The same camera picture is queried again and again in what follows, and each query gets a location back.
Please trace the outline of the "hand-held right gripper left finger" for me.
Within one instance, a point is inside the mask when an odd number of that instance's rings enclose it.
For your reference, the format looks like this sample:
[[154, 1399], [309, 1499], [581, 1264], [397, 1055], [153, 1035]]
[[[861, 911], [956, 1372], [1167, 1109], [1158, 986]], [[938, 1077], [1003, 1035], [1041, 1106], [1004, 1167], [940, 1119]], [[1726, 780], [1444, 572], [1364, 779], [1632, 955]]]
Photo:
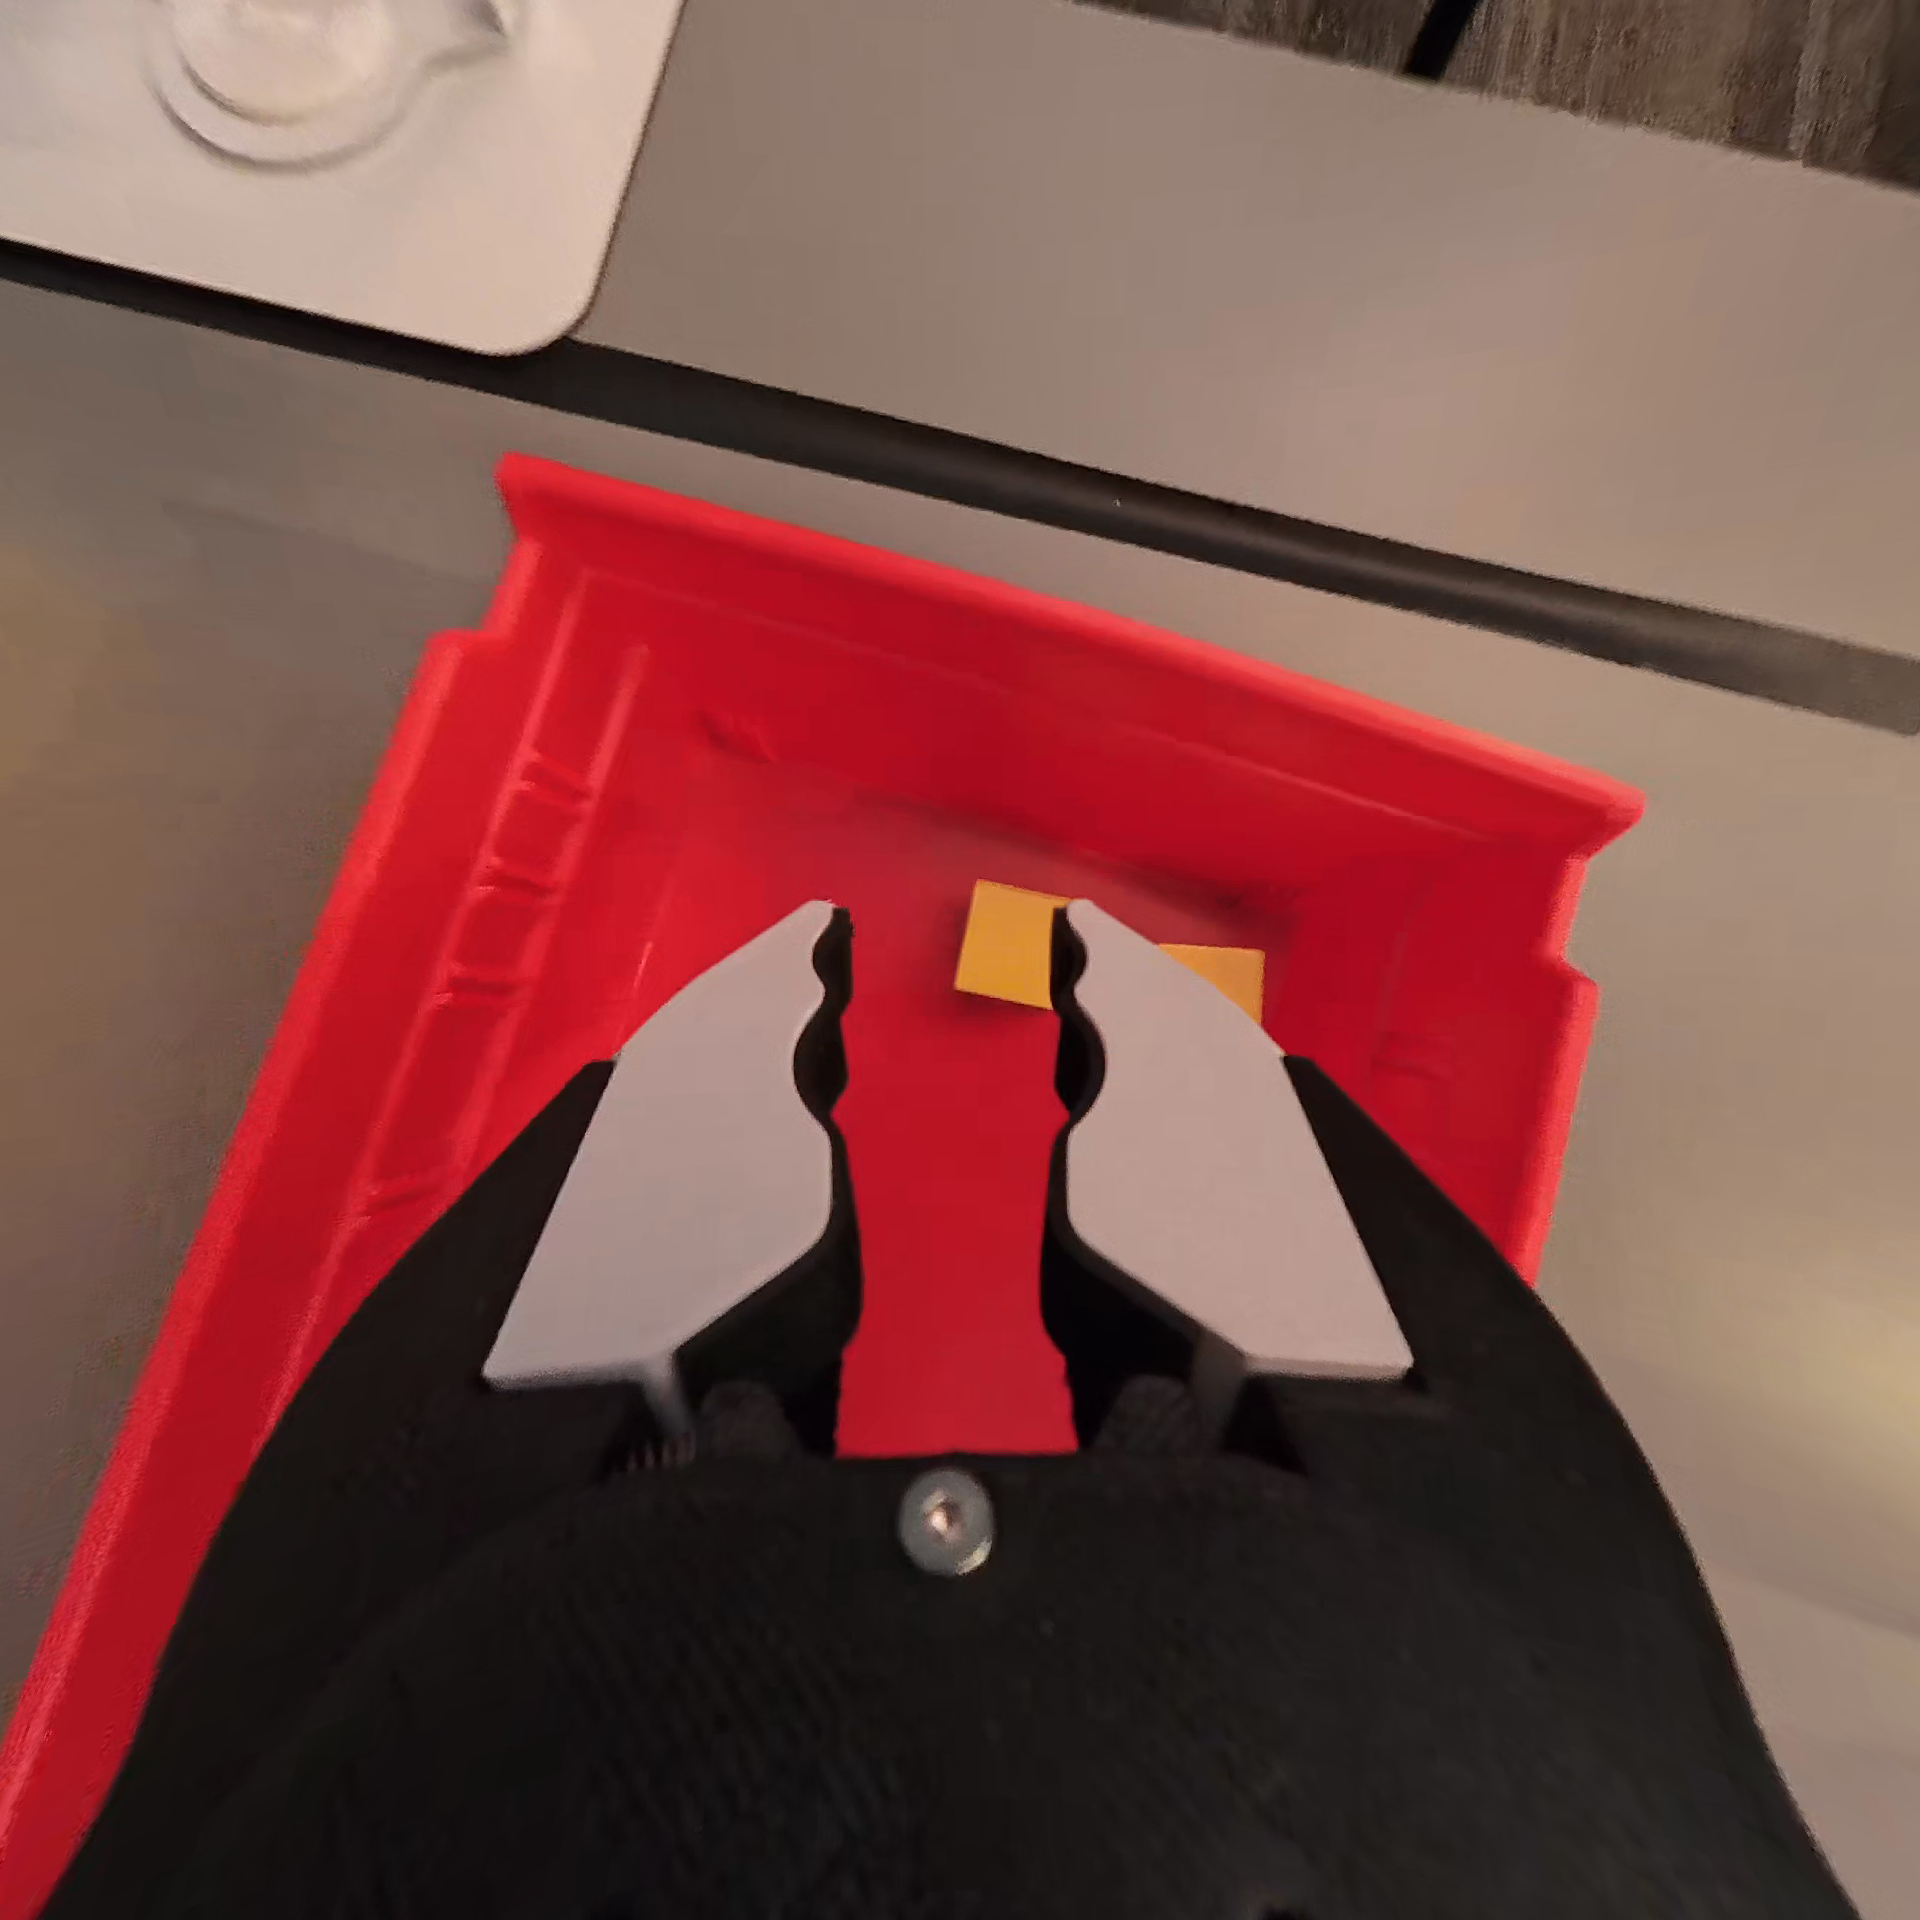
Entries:
[[835, 1434], [861, 1244], [835, 1106], [855, 920], [805, 902], [612, 1062], [486, 1359], [492, 1388], [636, 1384], [663, 1434], [756, 1383]]

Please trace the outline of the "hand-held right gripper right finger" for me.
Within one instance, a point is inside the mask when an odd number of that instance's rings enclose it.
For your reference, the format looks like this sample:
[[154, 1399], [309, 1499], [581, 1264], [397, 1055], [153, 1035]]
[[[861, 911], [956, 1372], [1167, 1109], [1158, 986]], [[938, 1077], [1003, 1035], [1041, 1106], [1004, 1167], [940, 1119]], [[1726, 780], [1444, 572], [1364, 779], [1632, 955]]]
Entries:
[[1262, 1378], [1404, 1384], [1413, 1354], [1285, 1049], [1091, 902], [1052, 917], [1059, 1017], [1041, 1325], [1075, 1434], [1139, 1378], [1199, 1434]]

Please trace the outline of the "orange wooden block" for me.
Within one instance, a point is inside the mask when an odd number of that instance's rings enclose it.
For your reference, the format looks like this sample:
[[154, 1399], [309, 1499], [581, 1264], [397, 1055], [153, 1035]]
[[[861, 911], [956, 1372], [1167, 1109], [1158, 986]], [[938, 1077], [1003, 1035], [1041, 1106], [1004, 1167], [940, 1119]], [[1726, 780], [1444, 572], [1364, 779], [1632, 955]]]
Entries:
[[1149, 1013], [1179, 1041], [1249, 1041], [1267, 1035], [1262, 949], [1153, 943]]

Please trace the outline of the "red plastic bin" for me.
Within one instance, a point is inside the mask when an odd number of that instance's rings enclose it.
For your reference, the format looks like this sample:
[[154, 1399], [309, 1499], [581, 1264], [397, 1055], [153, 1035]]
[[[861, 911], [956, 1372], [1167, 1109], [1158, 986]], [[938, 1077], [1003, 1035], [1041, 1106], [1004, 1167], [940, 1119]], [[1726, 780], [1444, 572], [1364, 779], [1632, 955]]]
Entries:
[[1302, 674], [507, 451], [513, 547], [430, 638], [181, 1264], [2, 1743], [2, 1917], [125, 1753], [242, 1473], [453, 1196], [804, 902], [855, 920], [851, 1455], [1057, 1455], [1059, 1029], [956, 986], [974, 886], [1267, 955], [1262, 1029], [1530, 1281], [1598, 990], [1587, 862], [1644, 798]]

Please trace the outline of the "yellow wooden cube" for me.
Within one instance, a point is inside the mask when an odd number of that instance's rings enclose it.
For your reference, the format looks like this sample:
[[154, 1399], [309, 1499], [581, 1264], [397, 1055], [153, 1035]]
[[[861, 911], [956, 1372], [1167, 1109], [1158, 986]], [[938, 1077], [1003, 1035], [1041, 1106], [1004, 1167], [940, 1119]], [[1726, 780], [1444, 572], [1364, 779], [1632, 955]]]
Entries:
[[1021, 1009], [1052, 1009], [1052, 923], [1063, 897], [974, 883], [956, 990]]

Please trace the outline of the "table edge rail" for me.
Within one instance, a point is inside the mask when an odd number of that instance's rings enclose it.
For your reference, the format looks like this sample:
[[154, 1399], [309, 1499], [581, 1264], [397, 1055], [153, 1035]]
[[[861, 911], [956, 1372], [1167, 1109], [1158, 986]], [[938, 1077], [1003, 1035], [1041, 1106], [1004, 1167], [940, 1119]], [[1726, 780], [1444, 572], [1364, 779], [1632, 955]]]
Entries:
[[480, 355], [12, 240], [2, 281], [1915, 737], [1915, 659], [1840, 638], [1364, 537], [576, 337]]

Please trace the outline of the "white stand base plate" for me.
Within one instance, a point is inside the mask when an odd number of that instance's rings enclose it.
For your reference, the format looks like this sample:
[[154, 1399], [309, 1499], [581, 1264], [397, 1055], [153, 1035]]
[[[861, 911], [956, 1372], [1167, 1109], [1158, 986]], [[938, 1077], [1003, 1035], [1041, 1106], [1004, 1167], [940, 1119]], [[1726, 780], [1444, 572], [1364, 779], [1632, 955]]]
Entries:
[[480, 355], [589, 309], [683, 4], [524, 4], [360, 156], [265, 169], [159, 108], [153, 4], [2, 4], [2, 240]]

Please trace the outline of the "clear stand bracket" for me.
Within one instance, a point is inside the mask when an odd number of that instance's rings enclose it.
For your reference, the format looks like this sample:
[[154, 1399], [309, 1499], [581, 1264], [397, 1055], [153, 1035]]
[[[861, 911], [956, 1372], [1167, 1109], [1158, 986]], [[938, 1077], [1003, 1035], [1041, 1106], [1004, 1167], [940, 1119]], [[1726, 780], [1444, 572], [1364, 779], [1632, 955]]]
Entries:
[[380, 146], [418, 90], [511, 54], [524, 4], [153, 4], [147, 89], [190, 140], [265, 169]]

